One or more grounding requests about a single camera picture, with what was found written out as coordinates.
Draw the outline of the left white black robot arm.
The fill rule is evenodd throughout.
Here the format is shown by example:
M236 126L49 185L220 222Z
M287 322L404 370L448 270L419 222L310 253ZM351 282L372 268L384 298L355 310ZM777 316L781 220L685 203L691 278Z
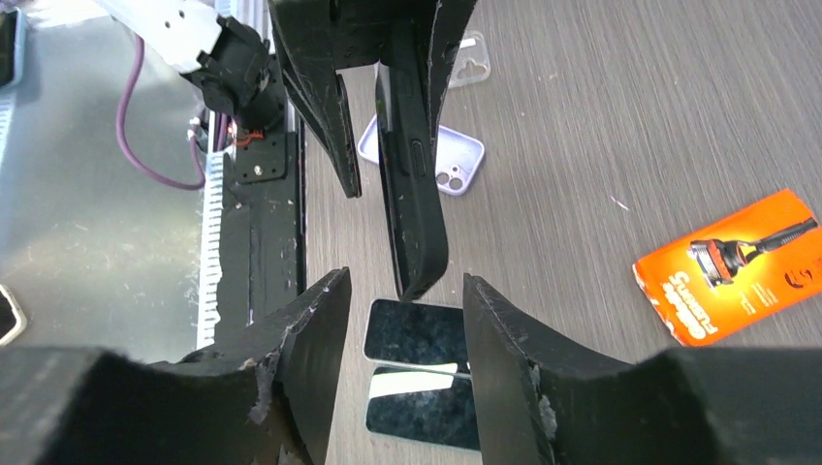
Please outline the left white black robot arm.
M268 33L198 1L106 1L104 10L197 86L209 109L267 132L290 99L345 195L362 192L344 69L376 65L384 193L439 198L437 126L471 1L270 1Z

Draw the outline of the orange razor box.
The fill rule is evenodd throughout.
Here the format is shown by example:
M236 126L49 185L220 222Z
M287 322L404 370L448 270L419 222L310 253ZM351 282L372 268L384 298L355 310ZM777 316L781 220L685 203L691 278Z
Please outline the orange razor box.
M672 337L713 344L821 292L821 223L783 189L640 258L634 278Z

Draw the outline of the bare black phone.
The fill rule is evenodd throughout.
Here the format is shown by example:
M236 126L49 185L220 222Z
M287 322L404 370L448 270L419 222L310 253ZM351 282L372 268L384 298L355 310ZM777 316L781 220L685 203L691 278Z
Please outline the bare black phone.
M420 299L444 275L449 249L420 63L410 22L392 25L378 63L378 159L397 296Z

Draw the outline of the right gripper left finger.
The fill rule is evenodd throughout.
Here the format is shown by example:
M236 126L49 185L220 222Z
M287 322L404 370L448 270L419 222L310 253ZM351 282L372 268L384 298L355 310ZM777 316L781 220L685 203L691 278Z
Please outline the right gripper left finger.
M1 352L5 464L322 464L351 301L347 268L176 363L102 348Z

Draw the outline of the clear phone case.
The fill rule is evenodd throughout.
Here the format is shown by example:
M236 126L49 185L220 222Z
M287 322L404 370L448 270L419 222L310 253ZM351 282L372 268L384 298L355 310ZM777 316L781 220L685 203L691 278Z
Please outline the clear phone case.
M490 54L485 37L476 30L467 30L459 44L449 80L455 89L482 82L490 77Z

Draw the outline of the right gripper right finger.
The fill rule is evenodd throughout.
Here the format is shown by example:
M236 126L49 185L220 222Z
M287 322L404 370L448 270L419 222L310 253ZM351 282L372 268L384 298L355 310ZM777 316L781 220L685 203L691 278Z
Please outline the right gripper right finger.
M637 364L542 324L485 279L463 317L487 464L817 464L817 349L672 348Z

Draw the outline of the lilac phone case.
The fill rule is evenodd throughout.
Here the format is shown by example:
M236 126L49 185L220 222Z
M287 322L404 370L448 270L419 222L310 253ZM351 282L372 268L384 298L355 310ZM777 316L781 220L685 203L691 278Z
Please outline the lilac phone case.
M366 126L357 144L357 150L364 160L379 164L376 115ZM439 191L454 197L465 194L485 155L485 145L478 139L440 126L435 160L435 178Z

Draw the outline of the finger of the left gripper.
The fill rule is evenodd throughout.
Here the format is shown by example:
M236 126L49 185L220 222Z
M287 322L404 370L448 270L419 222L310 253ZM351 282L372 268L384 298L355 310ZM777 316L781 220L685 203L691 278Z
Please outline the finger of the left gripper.
M424 91L432 136L436 135L459 44L476 3L476 0L424 2Z
M270 1L275 48L289 96L328 154L347 198L362 195L347 91L337 74L329 1Z

